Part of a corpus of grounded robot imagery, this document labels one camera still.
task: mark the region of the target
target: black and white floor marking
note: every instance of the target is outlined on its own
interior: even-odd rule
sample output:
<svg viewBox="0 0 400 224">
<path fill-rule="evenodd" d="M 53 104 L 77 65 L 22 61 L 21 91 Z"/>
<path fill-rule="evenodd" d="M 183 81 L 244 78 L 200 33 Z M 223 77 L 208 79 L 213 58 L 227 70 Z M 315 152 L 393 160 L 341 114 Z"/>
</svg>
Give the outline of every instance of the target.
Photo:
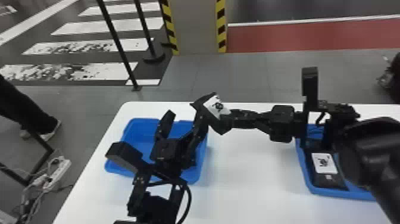
<svg viewBox="0 0 400 224">
<path fill-rule="evenodd" d="M 160 5 L 158 2 L 147 2 L 141 3 L 143 12 L 159 11 Z M 135 4 L 123 4 L 123 5 L 108 5 L 108 13 L 111 14 L 122 14 L 122 13 L 136 13 L 137 9 Z M 89 16 L 89 15 L 102 15 L 99 7 L 90 7 L 80 13 L 78 16 Z"/>
<path fill-rule="evenodd" d="M 149 30 L 159 30 L 164 24 L 163 18 L 146 18 Z M 126 20 L 113 20 L 112 23 L 116 31 L 134 31 L 143 30 L 138 18 Z M 82 33 L 108 33 L 108 27 L 105 21 L 90 21 L 79 23 L 66 23 L 51 35 L 76 35 Z"/>
<path fill-rule="evenodd" d="M 148 44 L 145 38 L 120 39 L 124 51 L 146 51 Z M 77 54 L 93 52 L 117 52 L 112 39 L 91 41 L 43 42 L 33 45 L 23 55 Z"/>
<path fill-rule="evenodd" d="M 16 12 L 17 12 L 17 10 L 10 5 L 0 6 L 0 16 L 8 15 L 8 14 L 16 13 Z"/>
<path fill-rule="evenodd" d="M 137 62 L 129 63 L 134 69 Z M 127 80 L 123 63 L 6 64 L 0 74 L 7 80 Z"/>
<path fill-rule="evenodd" d="M 21 23 L 13 26 L 12 28 L 0 33 L 0 46 L 7 43 L 8 41 L 20 36 L 26 30 L 35 27 L 37 24 L 45 21 L 50 16 L 58 13 L 59 11 L 65 9 L 71 4 L 79 0 L 62 0 L 56 4 L 50 6 L 49 8 L 29 17 L 28 19 L 22 21 Z"/>
</svg>

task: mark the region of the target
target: power strip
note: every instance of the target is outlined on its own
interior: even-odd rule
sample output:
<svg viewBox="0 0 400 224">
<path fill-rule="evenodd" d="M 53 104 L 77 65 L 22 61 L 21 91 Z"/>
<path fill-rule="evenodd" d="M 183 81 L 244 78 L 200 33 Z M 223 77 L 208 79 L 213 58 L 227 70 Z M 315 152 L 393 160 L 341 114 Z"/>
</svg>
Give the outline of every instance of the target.
<svg viewBox="0 0 400 224">
<path fill-rule="evenodd" d="M 58 164 L 57 170 L 55 170 L 53 174 L 48 177 L 47 181 L 43 185 L 43 191 L 49 192 L 53 190 L 55 184 L 62 178 L 62 176 L 64 176 L 71 164 L 71 160 L 62 160 Z"/>
</svg>

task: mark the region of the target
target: white table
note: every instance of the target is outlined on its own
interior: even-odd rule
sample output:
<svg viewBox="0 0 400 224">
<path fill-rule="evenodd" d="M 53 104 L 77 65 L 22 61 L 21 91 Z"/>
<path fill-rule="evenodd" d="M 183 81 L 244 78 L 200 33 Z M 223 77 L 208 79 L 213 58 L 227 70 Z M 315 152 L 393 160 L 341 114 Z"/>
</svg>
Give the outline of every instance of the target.
<svg viewBox="0 0 400 224">
<path fill-rule="evenodd" d="M 229 108 L 268 111 L 270 103 L 227 103 Z M 302 110 L 300 104 L 293 105 Z M 355 105 L 363 119 L 391 116 L 400 120 L 397 105 Z M 127 217 L 132 179 L 104 170 L 105 153 L 119 141 L 134 117 L 161 118 L 171 109 L 176 120 L 192 120 L 187 102 L 127 102 L 117 113 L 58 213 L 55 224 L 112 224 Z M 314 122 L 318 114 L 311 114 Z M 200 180 L 190 186 L 188 224 L 209 223 L 389 223 L 375 202 L 312 195 L 304 184 L 295 144 L 271 142 L 257 130 L 231 130 L 224 136 L 211 128 Z M 169 186 L 152 188 L 167 197 Z M 180 215 L 186 207 L 186 196 Z"/>
</svg>

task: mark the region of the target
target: electrical cord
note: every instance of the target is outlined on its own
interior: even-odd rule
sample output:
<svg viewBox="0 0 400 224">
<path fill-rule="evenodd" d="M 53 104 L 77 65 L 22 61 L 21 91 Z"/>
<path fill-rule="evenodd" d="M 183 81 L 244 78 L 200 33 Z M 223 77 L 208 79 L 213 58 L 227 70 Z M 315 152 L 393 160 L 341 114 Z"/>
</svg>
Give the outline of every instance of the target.
<svg viewBox="0 0 400 224">
<path fill-rule="evenodd" d="M 176 184 L 176 183 L 174 183 L 172 181 L 156 181 L 156 182 L 153 182 L 153 183 L 149 183 L 147 185 L 147 187 L 160 186 L 160 185 L 165 185 L 165 184 L 177 185 L 177 186 L 179 186 L 180 189 L 184 189 L 187 192 L 187 205 L 186 205 L 185 211 L 183 212 L 182 217 L 176 223 L 176 224 L 182 224 L 185 221 L 185 219 L 188 216 L 188 214 L 189 214 L 190 205 L 192 204 L 192 192 L 190 191 L 190 188 L 189 188 L 189 186 L 187 184 L 186 185 L 179 185 L 179 184 Z"/>
<path fill-rule="evenodd" d="M 188 185 L 184 185 L 183 188 L 187 192 L 187 206 L 186 206 L 185 211 L 183 212 L 182 217 L 179 219 L 179 221 L 176 224 L 182 224 L 185 221 L 186 216 L 188 216 L 188 213 L 189 213 L 189 210 L 190 210 L 190 205 L 192 204 L 192 193 L 190 191 L 189 186 Z"/>
</svg>

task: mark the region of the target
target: gray floor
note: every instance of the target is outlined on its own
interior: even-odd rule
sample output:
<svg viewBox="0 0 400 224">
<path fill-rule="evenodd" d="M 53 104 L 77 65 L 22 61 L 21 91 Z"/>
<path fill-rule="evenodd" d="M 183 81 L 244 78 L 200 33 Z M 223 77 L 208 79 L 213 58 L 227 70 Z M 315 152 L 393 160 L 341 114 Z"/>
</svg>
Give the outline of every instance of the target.
<svg viewBox="0 0 400 224">
<path fill-rule="evenodd" d="M 24 86 L 45 111 L 63 121 L 50 141 L 73 166 L 63 184 L 75 183 L 119 107 L 127 101 L 193 101 L 216 91 L 227 102 L 301 102 L 301 68 L 318 66 L 320 98 L 332 102 L 393 103 L 376 85 L 387 66 L 382 55 L 399 49 L 271 52 L 174 57 L 159 87 L 131 92 L 124 86 Z M 0 159 L 10 167 L 31 169 L 43 152 L 18 137 L 19 126 L 0 118 Z M 0 174 L 0 210 L 10 213 L 23 187 Z M 51 223 L 68 190 L 49 194 L 33 224 Z"/>
</svg>

